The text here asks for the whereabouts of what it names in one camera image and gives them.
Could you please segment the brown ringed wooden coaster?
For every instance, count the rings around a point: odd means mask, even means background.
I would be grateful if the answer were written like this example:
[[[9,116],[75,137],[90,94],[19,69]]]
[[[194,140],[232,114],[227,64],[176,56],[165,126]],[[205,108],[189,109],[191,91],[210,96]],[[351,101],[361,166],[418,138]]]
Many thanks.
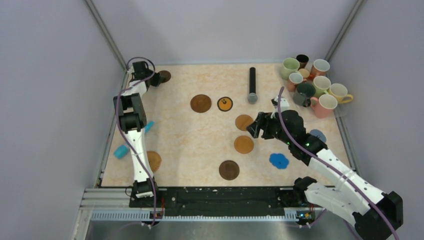
[[[190,101],[191,109],[196,113],[205,113],[212,106],[212,100],[205,94],[195,95]]]

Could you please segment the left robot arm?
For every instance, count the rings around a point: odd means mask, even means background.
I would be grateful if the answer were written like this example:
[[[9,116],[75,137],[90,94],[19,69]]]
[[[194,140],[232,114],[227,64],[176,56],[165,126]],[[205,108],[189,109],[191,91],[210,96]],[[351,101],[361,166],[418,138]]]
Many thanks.
[[[113,98],[115,120],[118,131],[130,148],[133,164],[134,198],[141,200],[149,207],[160,202],[160,193],[154,181],[154,173],[148,161],[145,145],[147,116],[142,103],[142,96],[150,87],[156,68],[153,62],[144,57],[133,57],[127,61],[126,70],[132,75],[128,86]]]

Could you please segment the dark brown wooden coaster bottom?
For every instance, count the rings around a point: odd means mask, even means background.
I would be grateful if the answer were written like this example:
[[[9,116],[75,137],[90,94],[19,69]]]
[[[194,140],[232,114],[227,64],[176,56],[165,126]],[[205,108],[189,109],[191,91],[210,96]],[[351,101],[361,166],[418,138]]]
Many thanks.
[[[225,160],[220,164],[218,172],[224,180],[232,181],[239,176],[240,167],[233,160]]]

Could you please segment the light wooden coaster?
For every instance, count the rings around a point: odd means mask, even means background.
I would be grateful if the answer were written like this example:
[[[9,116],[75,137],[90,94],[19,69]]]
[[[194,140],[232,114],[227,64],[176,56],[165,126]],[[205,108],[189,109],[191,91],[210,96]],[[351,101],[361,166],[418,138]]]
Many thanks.
[[[241,114],[235,119],[235,126],[241,131],[247,131],[247,127],[254,122],[253,118],[247,114]]]
[[[248,154],[254,149],[253,140],[246,136],[238,136],[233,143],[234,149],[240,154]]]

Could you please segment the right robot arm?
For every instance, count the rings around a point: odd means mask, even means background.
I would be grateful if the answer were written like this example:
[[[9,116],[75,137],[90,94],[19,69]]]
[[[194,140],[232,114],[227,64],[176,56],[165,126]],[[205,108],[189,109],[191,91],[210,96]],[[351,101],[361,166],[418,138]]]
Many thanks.
[[[345,165],[322,140],[306,131],[295,110],[259,112],[246,129],[255,139],[287,144],[294,158],[334,185],[326,187],[311,177],[298,178],[293,186],[297,205],[310,203],[325,208],[353,226],[363,240],[400,238],[396,230],[404,222],[401,196],[394,191],[385,193]]]

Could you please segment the blue flower coaster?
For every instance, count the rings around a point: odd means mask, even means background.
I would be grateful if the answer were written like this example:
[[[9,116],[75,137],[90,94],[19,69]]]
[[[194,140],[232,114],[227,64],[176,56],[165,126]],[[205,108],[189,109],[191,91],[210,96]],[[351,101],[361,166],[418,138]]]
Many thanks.
[[[286,169],[289,166],[289,159],[282,153],[272,153],[269,162],[277,169]]]

